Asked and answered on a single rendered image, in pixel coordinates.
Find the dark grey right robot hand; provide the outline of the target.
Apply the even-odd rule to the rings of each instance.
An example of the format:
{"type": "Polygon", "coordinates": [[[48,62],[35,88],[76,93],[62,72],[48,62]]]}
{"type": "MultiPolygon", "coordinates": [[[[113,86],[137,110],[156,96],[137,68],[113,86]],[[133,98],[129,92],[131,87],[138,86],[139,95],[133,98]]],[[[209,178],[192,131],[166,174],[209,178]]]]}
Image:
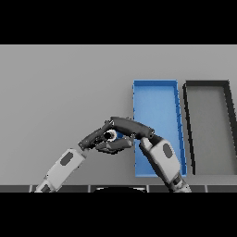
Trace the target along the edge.
{"type": "Polygon", "coordinates": [[[114,155],[124,149],[133,147],[134,140],[152,139],[155,135],[154,129],[135,120],[121,117],[112,117],[111,120],[114,125],[110,130],[122,133],[123,137],[115,142],[106,142],[103,135],[102,141],[95,147],[98,152],[114,155]]]}

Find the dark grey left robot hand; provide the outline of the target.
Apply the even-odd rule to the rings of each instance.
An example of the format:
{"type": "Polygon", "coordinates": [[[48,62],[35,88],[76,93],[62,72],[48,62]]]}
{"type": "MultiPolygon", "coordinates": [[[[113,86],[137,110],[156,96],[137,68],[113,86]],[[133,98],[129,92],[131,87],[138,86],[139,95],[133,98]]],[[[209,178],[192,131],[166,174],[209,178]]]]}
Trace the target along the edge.
{"type": "Polygon", "coordinates": [[[93,131],[91,134],[87,135],[84,139],[78,142],[78,146],[82,151],[85,149],[93,149],[99,142],[102,141],[104,133],[110,130],[113,125],[114,122],[112,120],[107,120],[101,128],[93,131]]]}

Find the blue pipe with pale ring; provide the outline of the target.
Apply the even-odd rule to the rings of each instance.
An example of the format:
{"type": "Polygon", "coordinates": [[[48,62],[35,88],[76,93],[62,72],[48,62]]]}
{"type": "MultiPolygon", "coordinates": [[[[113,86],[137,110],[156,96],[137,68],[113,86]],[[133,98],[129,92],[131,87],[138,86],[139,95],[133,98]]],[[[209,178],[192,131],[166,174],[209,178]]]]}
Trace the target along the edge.
{"type": "Polygon", "coordinates": [[[104,139],[106,142],[115,142],[122,137],[123,134],[115,130],[108,130],[104,133],[104,139]]]}

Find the blue bin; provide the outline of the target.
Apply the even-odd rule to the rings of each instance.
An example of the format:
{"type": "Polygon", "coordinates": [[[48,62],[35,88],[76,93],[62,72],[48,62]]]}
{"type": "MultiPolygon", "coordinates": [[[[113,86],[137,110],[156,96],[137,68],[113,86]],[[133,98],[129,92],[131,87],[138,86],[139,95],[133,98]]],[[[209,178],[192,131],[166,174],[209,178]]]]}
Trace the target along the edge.
{"type": "Polygon", "coordinates": [[[177,80],[134,80],[133,119],[155,130],[167,139],[181,164],[181,175],[187,174],[180,93],[177,80]]]}

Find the dark grey bin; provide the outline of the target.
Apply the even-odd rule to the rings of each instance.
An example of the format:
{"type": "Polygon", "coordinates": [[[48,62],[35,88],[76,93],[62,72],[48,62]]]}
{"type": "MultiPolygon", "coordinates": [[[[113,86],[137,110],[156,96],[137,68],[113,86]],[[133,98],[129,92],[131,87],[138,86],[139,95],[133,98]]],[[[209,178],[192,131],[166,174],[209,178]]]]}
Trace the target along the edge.
{"type": "Polygon", "coordinates": [[[230,81],[186,81],[182,89],[193,175],[237,175],[230,81]]]}

